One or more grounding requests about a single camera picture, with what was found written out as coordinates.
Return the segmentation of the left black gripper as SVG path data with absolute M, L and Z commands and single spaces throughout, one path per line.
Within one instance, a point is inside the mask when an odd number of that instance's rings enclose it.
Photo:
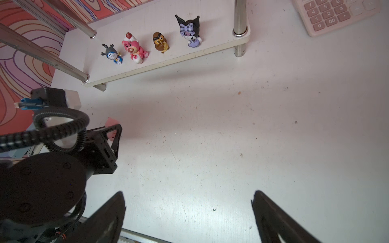
M 85 168 L 87 175 L 113 174 L 118 168 L 116 161 L 122 133 L 120 124 L 87 131 L 81 151 L 73 154 Z

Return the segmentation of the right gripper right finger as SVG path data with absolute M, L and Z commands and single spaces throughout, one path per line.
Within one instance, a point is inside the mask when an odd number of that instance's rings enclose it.
M 318 243 L 319 241 L 291 218 L 264 192 L 258 190 L 251 201 L 263 243 Z

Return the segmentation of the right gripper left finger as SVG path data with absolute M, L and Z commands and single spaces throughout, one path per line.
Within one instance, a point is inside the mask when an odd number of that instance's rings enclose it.
M 125 199 L 121 191 L 112 196 L 99 210 L 70 236 L 67 243 L 116 243 L 122 231 Z

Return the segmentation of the grey shark toy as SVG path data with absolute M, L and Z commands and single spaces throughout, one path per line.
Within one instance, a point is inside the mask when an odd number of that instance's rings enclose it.
M 114 48 L 114 44 L 110 44 L 109 46 L 107 46 L 106 44 L 102 44 L 102 46 L 105 48 L 105 52 L 101 52 L 101 56 L 105 56 L 117 65 L 122 64 L 123 58 L 121 56 L 121 53 Z

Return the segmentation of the red pink bear toy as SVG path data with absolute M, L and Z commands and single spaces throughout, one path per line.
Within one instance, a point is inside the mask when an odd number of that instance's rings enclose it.
M 139 41 L 130 32 L 126 33 L 122 45 L 136 64 L 142 64 L 144 59 L 149 56 L 149 52 L 140 45 Z

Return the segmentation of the brown round toy figure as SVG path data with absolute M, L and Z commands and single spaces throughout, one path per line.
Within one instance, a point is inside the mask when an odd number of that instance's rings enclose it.
M 164 54 L 167 50 L 170 49 L 165 37 L 160 32 L 155 32 L 153 34 L 153 42 L 155 49 Z

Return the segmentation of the dark purple figure toy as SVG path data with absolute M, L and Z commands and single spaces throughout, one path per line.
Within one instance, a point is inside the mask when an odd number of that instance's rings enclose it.
M 177 22 L 180 26 L 180 34 L 191 48 L 197 48 L 201 45 L 202 39 L 200 37 L 200 17 L 197 16 L 193 20 L 183 20 L 178 15 L 175 15 Z

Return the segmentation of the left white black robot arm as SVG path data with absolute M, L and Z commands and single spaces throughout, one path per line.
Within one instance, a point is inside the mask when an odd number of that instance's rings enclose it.
M 46 153 L 18 163 L 1 160 L 1 242 L 116 243 L 125 200 L 117 192 L 90 218 L 86 184 L 117 169 L 121 125 L 109 119 L 88 130 L 75 91 L 39 88 L 16 107 L 32 110 L 34 129 L 1 136 L 1 152 L 44 145 Z

